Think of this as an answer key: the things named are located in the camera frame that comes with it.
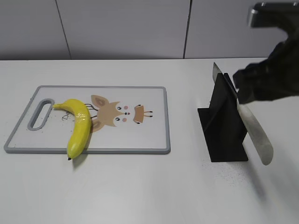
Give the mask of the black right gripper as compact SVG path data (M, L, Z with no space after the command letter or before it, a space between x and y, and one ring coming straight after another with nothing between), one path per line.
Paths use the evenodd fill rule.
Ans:
M299 95L299 36L278 43L268 60L250 63L233 75L241 104Z

